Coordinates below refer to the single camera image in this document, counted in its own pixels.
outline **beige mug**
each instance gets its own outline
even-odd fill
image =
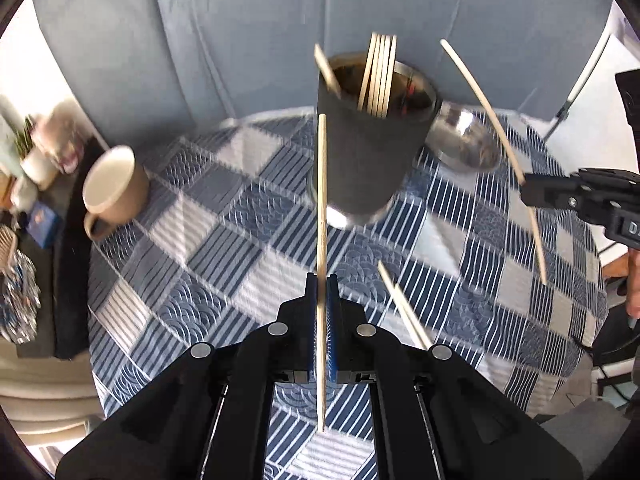
[[[82,188],[86,235],[93,241],[102,240],[118,226],[131,222],[144,208],[148,194],[149,179],[129,146],[116,146],[103,153],[89,170]],[[94,234],[98,219],[107,222],[108,227]]]

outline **table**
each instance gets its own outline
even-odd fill
[[[519,115],[501,120],[525,172],[562,174]],[[240,341],[302,295],[316,264],[305,187],[315,129],[311,114],[274,112],[139,151],[149,204],[92,249],[90,351],[107,415],[190,345]],[[540,283],[516,188],[504,156],[492,173],[456,174],[422,149],[381,221],[329,228],[328,268],[341,296],[411,344],[378,275],[382,259],[432,339],[532,415],[575,369],[574,338],[590,345],[607,305],[590,231],[571,212],[537,211],[549,286]],[[372,478],[366,388],[333,388],[329,429],[318,434],[314,386],[276,386],[265,475]],[[332,450],[339,464],[325,461]]]

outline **mug handle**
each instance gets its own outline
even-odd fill
[[[103,240],[111,233],[113,233],[118,227],[114,224],[107,224],[107,227],[105,227],[105,229],[101,233],[94,235],[94,225],[97,219],[98,215],[94,213],[88,212],[86,215],[84,215],[84,232],[92,242],[99,242],[100,240]]]

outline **foil packet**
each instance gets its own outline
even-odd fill
[[[40,288],[36,268],[20,251],[15,251],[4,274],[0,290],[0,333],[14,344],[32,341],[37,334]]]

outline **black cup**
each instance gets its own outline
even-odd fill
[[[322,77],[318,85],[318,114],[326,114],[327,205],[346,217],[345,224],[374,222],[387,211],[442,104],[427,78],[396,61],[387,117],[367,113],[366,101],[363,111],[358,111],[366,57],[360,53],[329,60],[342,98],[327,89]],[[399,102],[409,80],[415,86],[414,102],[420,105],[402,114]],[[316,132],[313,196],[318,188],[317,160]]]

